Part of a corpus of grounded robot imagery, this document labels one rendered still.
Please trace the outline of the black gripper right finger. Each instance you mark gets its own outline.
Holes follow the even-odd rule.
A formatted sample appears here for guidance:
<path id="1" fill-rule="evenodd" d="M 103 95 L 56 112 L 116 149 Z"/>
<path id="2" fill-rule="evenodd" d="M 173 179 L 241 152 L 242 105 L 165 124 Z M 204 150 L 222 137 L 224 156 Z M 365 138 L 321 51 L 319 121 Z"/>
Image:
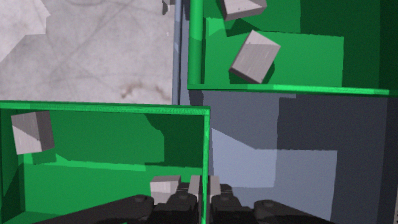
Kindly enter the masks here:
<path id="1" fill-rule="evenodd" d="M 220 184 L 219 176 L 208 176 L 206 224 L 336 223 L 269 199 L 256 201 L 254 209 L 242 206 L 230 185 Z"/>

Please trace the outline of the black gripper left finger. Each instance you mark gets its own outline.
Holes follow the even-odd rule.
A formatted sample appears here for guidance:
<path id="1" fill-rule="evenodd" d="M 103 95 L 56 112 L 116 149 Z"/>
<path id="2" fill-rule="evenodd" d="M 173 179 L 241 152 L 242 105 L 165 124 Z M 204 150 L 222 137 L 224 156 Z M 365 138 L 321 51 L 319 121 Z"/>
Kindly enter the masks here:
<path id="1" fill-rule="evenodd" d="M 191 175 L 166 203 L 139 194 L 32 224 L 201 224 L 201 210 L 202 175 Z"/>

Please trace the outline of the green bin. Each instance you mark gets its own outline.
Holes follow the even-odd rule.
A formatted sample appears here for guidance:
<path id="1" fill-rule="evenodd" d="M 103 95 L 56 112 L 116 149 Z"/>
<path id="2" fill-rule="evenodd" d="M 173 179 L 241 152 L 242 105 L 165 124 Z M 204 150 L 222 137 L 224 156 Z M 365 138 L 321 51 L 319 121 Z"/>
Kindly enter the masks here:
<path id="1" fill-rule="evenodd" d="M 398 0 L 266 2 L 224 21 L 220 0 L 190 0 L 188 90 L 398 98 Z M 281 46 L 261 84 L 228 71 L 252 30 Z"/>
<path id="2" fill-rule="evenodd" d="M 0 100 L 0 224 L 151 196 L 154 176 L 191 174 L 206 224 L 211 106 L 95 103 Z M 55 148 L 17 155 L 11 115 L 36 111 L 49 111 Z"/>

